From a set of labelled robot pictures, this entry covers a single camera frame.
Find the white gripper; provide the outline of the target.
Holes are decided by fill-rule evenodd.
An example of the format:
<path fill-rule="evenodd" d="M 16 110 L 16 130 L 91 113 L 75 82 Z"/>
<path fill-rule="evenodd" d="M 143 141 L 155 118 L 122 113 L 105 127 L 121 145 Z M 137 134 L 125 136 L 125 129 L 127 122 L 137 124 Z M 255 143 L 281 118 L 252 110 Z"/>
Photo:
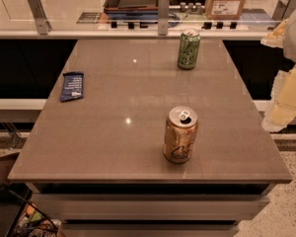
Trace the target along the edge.
<path fill-rule="evenodd" d="M 296 63 L 296 10 L 260 43 L 283 48 L 284 56 Z M 288 72 L 278 71 L 270 96 L 261 124 L 266 131 L 278 132 L 296 118 L 296 65 Z"/>

